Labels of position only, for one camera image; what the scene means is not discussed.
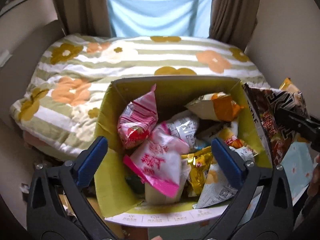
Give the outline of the person right hand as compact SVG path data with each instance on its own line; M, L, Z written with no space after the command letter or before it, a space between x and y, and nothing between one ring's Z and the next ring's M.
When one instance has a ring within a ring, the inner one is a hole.
M317 155L317 157L315 158L315 162L316 162L316 167L313 170L313 174L312 174L312 179L310 181L308 190L307 190L307 194L309 197L314 197L318 191L319 191L319 180L320 180L320 159L319 159L319 154Z

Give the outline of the person left hand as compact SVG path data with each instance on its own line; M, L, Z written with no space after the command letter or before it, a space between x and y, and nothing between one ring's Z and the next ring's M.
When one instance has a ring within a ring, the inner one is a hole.
M156 236L156 237L153 237L151 240L163 240L163 238L161 236Z

